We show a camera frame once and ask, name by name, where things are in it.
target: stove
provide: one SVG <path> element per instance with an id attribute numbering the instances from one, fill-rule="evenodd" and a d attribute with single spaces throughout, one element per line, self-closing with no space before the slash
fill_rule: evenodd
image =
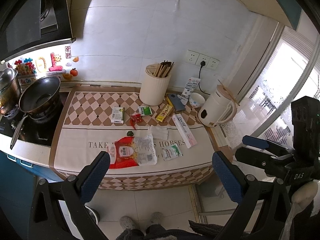
<path id="1" fill-rule="evenodd" d="M 45 113 L 41 113 L 33 117 L 33 119 L 30 116 L 26 118 L 18 139 L 50 147 L 68 94 L 69 92 L 60 92 L 60 100 L 53 103 Z M 17 108 L 10 111 L 6 116 L 2 116 L 0 120 L 0 134 L 12 137 L 23 115 L 24 113 Z"/>

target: power outlet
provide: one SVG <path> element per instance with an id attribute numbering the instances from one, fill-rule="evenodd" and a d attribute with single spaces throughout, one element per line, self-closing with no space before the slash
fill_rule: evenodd
<path id="1" fill-rule="evenodd" d="M 210 69 L 216 69 L 217 68 L 217 66 L 218 66 L 218 64 L 219 64 L 219 60 L 217 60 L 217 59 L 215 59 L 215 58 L 213 58 L 213 57 L 211 57 L 210 59 L 209 59 L 209 62 L 208 62 L 208 64 L 205 66 L 206 68 L 210 68 Z"/>
<path id="2" fill-rule="evenodd" d="M 208 62 L 209 62 L 209 60 L 210 60 L 210 57 L 208 57 L 208 56 L 206 56 L 206 55 L 203 55 L 203 54 L 200 54 L 199 55 L 199 57 L 198 57 L 198 59 L 197 59 L 197 61 L 196 61 L 196 65 L 197 66 L 201 66 L 201 62 L 205 62 L 205 65 L 204 65 L 204 67 L 206 67 L 207 66 L 207 64 L 208 64 Z"/>
<path id="3" fill-rule="evenodd" d="M 194 51 L 191 51 L 191 50 L 187 50 L 187 53 L 185 55 L 185 62 L 188 62 L 190 64 L 195 64 L 197 59 L 199 57 L 199 53 L 196 53 Z"/>

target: utensil holder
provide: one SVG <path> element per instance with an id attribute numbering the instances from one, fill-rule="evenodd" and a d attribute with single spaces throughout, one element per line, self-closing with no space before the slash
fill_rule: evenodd
<path id="1" fill-rule="evenodd" d="M 155 77 L 146 69 L 145 78 L 140 89 L 140 100 L 148 106 L 158 106 L 161 104 L 167 91 L 170 77 L 171 74 L 165 78 Z"/>

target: wok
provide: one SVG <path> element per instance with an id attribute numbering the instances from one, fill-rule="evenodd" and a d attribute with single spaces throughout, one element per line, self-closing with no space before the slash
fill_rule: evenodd
<path id="1" fill-rule="evenodd" d="M 17 75 L 12 68 L 0 71 L 0 114 L 7 114 L 18 104 L 21 88 Z"/>
<path id="2" fill-rule="evenodd" d="M 23 92 L 19 100 L 19 109 L 25 114 L 14 131 L 10 145 L 11 150 L 19 137 L 24 120 L 28 116 L 32 118 L 44 112 L 57 100 L 59 97 L 60 83 L 60 78 L 56 76 L 45 76 L 31 84 Z"/>

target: shoe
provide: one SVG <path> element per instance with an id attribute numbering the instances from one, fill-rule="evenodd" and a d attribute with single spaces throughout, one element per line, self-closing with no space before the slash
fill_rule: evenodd
<path id="1" fill-rule="evenodd" d="M 161 225 L 162 219 L 163 219 L 162 213 L 154 212 L 153 214 L 151 214 L 150 224 L 151 225 Z"/>
<path id="2" fill-rule="evenodd" d="M 123 230 L 126 230 L 126 229 L 130 229 L 130 230 L 137 229 L 137 226 L 136 226 L 136 224 L 134 223 L 134 221 L 132 220 L 131 217 L 124 216 L 124 217 L 120 218 L 119 222 L 120 222 L 120 225 L 121 225 Z"/>

